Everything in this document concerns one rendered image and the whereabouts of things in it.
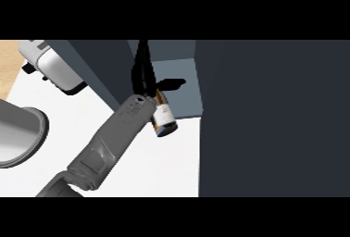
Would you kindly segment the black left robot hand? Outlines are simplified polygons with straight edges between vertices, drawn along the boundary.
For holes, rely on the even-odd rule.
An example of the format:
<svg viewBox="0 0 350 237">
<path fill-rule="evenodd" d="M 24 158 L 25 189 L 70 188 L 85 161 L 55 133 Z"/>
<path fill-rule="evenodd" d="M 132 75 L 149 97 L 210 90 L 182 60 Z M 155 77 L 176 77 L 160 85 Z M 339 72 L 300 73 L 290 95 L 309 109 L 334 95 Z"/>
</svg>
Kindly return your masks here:
<svg viewBox="0 0 350 237">
<path fill-rule="evenodd" d="M 135 66 L 132 68 L 132 83 L 135 94 L 151 97 L 157 96 L 157 90 L 176 91 L 186 83 L 186 80 L 179 78 L 163 79 L 161 81 L 157 81 L 147 40 L 139 41 Z"/>
</svg>

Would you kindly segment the dark grey cabinet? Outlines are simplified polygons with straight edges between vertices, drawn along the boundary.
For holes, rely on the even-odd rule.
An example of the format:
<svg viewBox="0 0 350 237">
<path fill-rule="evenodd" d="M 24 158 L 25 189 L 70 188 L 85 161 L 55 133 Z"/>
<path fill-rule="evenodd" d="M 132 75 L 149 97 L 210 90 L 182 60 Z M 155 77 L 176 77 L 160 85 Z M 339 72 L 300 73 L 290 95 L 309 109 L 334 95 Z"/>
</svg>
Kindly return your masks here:
<svg viewBox="0 0 350 237">
<path fill-rule="evenodd" d="M 138 40 L 48 40 L 68 66 L 104 102 L 116 110 L 133 94 L 132 67 Z M 179 89 L 166 92 L 175 117 L 198 118 L 203 100 L 197 78 L 195 40 L 151 40 L 149 51 L 157 81 L 183 79 Z"/>
</svg>

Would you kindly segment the brown wine bottle white label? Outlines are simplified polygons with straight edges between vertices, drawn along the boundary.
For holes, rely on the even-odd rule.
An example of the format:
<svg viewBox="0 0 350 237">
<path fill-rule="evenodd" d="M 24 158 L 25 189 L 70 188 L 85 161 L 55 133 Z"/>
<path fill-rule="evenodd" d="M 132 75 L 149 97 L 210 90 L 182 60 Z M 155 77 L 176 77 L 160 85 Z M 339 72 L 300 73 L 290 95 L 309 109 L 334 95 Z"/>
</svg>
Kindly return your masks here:
<svg viewBox="0 0 350 237">
<path fill-rule="evenodd" d="M 161 90 L 157 90 L 157 111 L 152 115 L 151 121 L 158 137 L 164 137 L 172 134 L 178 129 L 176 117 L 172 111 L 172 107 Z"/>
</svg>

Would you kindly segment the dark grey cabinet door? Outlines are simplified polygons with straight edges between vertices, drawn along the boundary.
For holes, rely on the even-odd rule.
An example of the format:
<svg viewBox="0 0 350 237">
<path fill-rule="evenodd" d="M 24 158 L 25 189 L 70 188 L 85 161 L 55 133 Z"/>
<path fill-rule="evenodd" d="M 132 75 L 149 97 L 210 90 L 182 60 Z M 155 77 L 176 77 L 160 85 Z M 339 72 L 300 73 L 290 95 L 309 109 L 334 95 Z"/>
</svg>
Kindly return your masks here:
<svg viewBox="0 0 350 237">
<path fill-rule="evenodd" d="M 201 40 L 204 196 L 350 196 L 350 41 Z"/>
</svg>

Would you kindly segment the white silver toaster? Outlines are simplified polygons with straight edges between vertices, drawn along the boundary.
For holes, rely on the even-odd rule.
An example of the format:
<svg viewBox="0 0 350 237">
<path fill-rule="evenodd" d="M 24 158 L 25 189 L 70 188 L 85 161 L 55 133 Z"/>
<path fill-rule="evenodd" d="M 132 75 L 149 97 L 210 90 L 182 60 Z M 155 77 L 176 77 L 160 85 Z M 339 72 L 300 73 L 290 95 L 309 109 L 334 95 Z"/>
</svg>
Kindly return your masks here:
<svg viewBox="0 0 350 237">
<path fill-rule="evenodd" d="M 87 84 L 48 42 L 22 40 L 18 49 L 28 61 L 22 66 L 24 72 L 31 74 L 39 71 L 43 74 L 43 80 L 51 81 L 67 95 L 77 94 Z"/>
</svg>

